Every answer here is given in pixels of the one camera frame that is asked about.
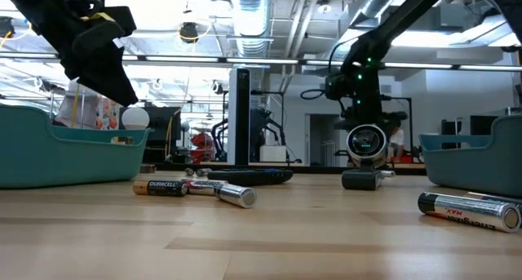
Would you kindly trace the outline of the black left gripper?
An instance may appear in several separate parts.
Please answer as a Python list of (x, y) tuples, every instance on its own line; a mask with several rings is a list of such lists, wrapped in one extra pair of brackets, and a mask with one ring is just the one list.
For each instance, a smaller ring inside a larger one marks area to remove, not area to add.
[(103, 7), (78, 19), (83, 30), (74, 35), (68, 54), (60, 57), (65, 74), (71, 79), (79, 78), (82, 85), (124, 107), (135, 104), (138, 97), (121, 64), (87, 67), (92, 57), (101, 56), (115, 39), (128, 37), (137, 29), (131, 9)]

